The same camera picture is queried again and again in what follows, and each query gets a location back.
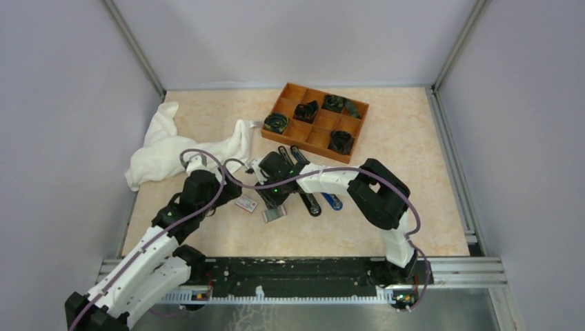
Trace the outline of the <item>red white staple box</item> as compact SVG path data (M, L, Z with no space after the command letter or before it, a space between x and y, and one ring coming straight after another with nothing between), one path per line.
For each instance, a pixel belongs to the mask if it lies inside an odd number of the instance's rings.
M235 205L252 214L257 208L258 203L251 198L242 195L236 199Z

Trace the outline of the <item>silver staple strip tray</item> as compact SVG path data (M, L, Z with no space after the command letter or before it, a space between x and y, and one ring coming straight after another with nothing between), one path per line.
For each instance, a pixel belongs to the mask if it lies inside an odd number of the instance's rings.
M262 217L265 223L270 223L287 215L286 209L283 205L276 208L268 208L262 212Z

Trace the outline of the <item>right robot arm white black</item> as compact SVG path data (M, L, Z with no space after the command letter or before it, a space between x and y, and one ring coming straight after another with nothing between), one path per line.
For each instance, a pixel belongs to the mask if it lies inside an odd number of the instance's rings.
M277 207L293 193L326 193L350 197L364 218L381 231L385 261L370 271L376 285L406 284L416 273L417 253L408 243L410 189L388 168L369 158L358 168L332 167L309 161L288 162L277 152L254 159L259 193Z

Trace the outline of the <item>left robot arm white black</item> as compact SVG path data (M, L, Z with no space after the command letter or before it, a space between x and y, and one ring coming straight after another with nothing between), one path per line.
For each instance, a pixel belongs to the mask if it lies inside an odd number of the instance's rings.
M131 330L169 291L207 277L206 257L184 241L242 188L221 174L195 170L181 192L160 209L127 256L85 294L65 302L69 330Z

